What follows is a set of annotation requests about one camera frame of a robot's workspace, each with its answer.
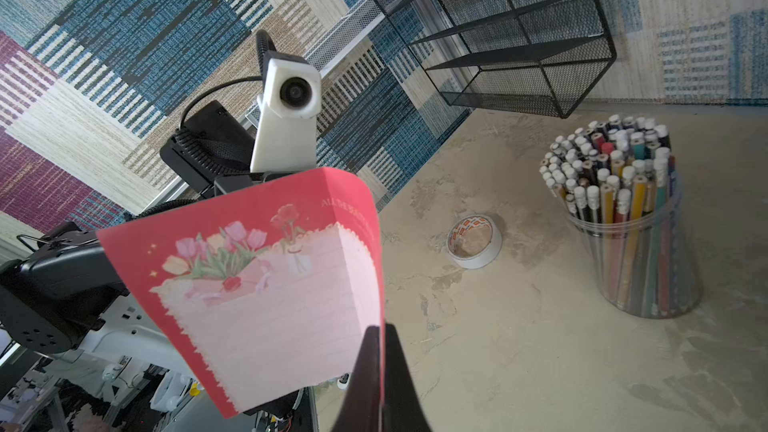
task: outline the transparent container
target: transparent container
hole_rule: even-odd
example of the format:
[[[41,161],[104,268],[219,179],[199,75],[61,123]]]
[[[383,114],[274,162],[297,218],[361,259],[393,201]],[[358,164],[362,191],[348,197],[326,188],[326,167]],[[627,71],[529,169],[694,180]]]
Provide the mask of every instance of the transparent container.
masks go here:
[[[600,293],[642,318],[682,315],[701,300],[696,260],[680,220],[680,180],[664,207],[637,220],[594,224],[568,214],[594,263]]]

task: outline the pencil holder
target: pencil holder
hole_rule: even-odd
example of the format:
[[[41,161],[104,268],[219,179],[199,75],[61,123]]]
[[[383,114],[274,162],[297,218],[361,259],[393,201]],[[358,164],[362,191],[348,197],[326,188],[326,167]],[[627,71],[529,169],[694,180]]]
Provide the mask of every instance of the pencil holder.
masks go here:
[[[637,220],[585,222],[568,215],[594,263],[600,293],[642,318],[672,318],[701,300],[701,281],[680,220],[680,182],[666,204]]]

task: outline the wall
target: wall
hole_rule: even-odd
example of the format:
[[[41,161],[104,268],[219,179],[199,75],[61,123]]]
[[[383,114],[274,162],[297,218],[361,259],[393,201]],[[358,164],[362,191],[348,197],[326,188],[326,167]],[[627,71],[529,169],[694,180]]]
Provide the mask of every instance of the wall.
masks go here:
[[[255,30],[301,55],[356,1],[0,0],[0,238],[140,212],[174,177],[158,149],[188,99],[256,72]],[[590,99],[768,104],[768,0],[602,1],[618,61]],[[406,40],[425,33],[398,19]],[[387,22],[323,85],[319,161],[363,177],[379,208],[469,114]],[[257,91],[212,98],[239,116]]]

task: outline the stationery paper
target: stationery paper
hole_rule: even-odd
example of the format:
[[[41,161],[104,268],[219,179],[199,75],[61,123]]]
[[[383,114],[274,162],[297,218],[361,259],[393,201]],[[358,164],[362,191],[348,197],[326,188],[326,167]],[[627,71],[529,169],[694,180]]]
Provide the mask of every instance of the stationery paper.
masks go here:
[[[226,418],[351,372],[383,330],[376,204],[316,168],[98,232]]]

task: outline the tape roll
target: tape roll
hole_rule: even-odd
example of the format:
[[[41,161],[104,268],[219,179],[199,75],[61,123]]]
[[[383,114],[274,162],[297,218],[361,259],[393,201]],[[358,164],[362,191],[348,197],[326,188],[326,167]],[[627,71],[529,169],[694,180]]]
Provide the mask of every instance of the tape roll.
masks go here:
[[[457,254],[458,246],[462,244],[463,238],[469,231],[476,228],[486,227],[491,229],[491,239],[480,253],[471,257],[464,257]],[[490,217],[481,214],[473,214],[456,222],[456,225],[453,226],[448,233],[446,246],[448,255],[456,265],[464,268],[485,267],[485,265],[490,264],[491,261],[496,258],[499,251],[502,250],[502,234],[498,231],[496,224],[494,224]]]

